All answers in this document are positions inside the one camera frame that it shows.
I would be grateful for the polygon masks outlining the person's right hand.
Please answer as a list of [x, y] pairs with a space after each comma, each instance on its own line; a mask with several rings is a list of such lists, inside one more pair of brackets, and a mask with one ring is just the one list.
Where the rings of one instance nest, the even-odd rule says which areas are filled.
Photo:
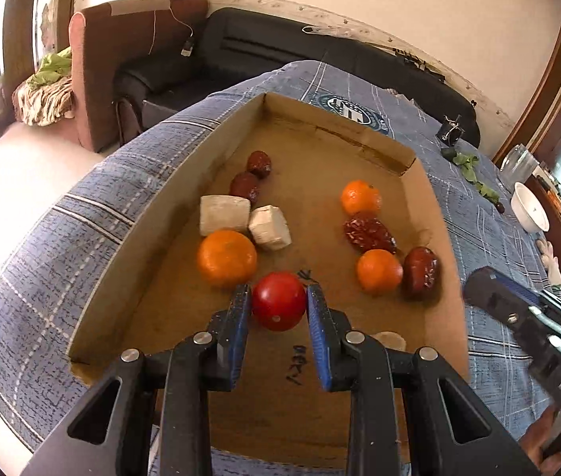
[[518, 441], [528, 458], [546, 476], [556, 475], [561, 469], [561, 451], [544, 457], [544, 446], [551, 436], [556, 411], [555, 405], [549, 405]]

